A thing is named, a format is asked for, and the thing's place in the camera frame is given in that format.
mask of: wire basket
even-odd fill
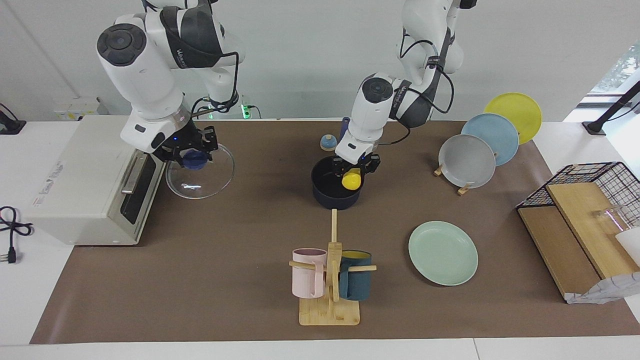
[[[622,215],[630,225],[640,226],[640,181],[624,163],[619,161],[567,165],[521,202],[517,208],[555,206],[547,186],[574,183],[596,183],[612,205],[626,207]]]

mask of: wooden board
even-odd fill
[[[300,325],[358,325],[360,303],[340,299],[332,301],[329,289],[318,299],[300,299]]]
[[[600,277],[555,206],[519,209],[560,294],[583,294]]]
[[[556,184],[547,190],[601,278],[640,271],[616,240],[613,222],[598,216],[611,203],[597,184]]]

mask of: green light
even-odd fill
[[[242,113],[245,119],[251,117],[251,110],[249,110],[249,107],[247,107],[247,105],[245,104],[242,104]]]

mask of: oven door handle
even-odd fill
[[[120,192],[130,195],[135,191],[136,186],[138,185],[138,181],[140,180],[140,175],[142,175],[142,170],[145,167],[145,162],[147,161],[148,155],[140,150],[136,150],[134,152],[134,163],[131,167],[131,171],[127,176],[127,180],[122,186],[122,190]]]

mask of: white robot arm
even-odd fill
[[[102,66],[133,108],[120,136],[163,161],[182,164],[182,151],[210,152],[218,146],[212,128],[202,132],[194,125],[193,110],[183,105],[171,69],[193,69],[216,111],[228,111],[238,101],[237,68],[244,49],[214,16],[216,1],[143,1],[153,12],[117,18],[97,42]],[[224,69],[232,65],[234,75]]]
[[[462,49],[454,42],[458,11],[474,7],[476,1],[404,2],[403,39],[398,46],[398,58],[411,81],[378,72],[362,82],[348,130],[335,149],[336,155],[344,160],[337,165],[337,175],[354,167],[364,170],[363,175],[367,172],[367,164],[388,119],[398,120],[411,129],[423,125],[431,117],[436,108],[433,101],[440,77],[445,76],[450,81],[447,73],[455,72],[462,64]]]

